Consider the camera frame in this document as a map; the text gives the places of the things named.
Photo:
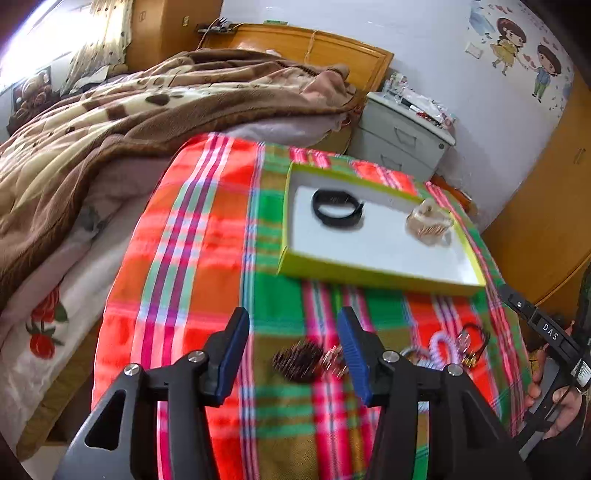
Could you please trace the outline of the person right hand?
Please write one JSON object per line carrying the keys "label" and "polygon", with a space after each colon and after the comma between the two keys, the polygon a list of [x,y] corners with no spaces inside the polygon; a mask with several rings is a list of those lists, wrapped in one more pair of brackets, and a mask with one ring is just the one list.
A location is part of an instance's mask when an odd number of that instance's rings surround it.
{"label": "person right hand", "polygon": [[[542,395],[541,382],[545,373],[547,355],[542,349],[536,351],[532,383],[526,394],[526,407],[530,408]],[[573,423],[583,405],[583,395],[574,388],[562,387],[553,394],[553,403],[558,406],[559,415],[544,435],[544,439],[558,436]]]}

